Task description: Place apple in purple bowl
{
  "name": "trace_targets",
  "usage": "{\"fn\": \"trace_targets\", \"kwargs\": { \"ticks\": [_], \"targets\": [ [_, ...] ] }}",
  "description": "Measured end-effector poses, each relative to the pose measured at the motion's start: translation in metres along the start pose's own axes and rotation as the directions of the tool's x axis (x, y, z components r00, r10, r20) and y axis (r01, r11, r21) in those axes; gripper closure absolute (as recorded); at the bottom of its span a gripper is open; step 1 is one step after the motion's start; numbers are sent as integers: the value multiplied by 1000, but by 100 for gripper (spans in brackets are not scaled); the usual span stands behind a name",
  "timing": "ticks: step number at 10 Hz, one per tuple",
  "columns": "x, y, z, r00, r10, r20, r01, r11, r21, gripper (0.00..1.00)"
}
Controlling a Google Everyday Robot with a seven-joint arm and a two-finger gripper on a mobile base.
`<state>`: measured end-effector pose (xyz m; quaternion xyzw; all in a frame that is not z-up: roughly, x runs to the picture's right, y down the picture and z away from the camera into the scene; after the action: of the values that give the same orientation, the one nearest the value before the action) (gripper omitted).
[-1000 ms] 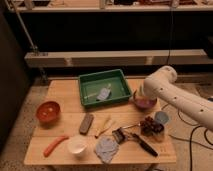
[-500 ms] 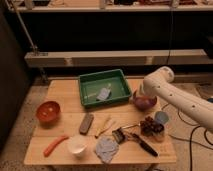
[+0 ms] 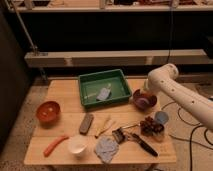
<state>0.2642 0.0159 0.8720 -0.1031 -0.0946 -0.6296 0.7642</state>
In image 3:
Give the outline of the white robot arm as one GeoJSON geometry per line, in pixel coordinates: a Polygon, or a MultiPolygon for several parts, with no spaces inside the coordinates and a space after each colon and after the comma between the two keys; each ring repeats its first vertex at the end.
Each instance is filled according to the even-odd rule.
{"type": "Polygon", "coordinates": [[[177,83],[178,75],[174,64],[165,64],[148,73],[143,90],[155,95],[162,91],[213,132],[213,101],[177,83]]]}

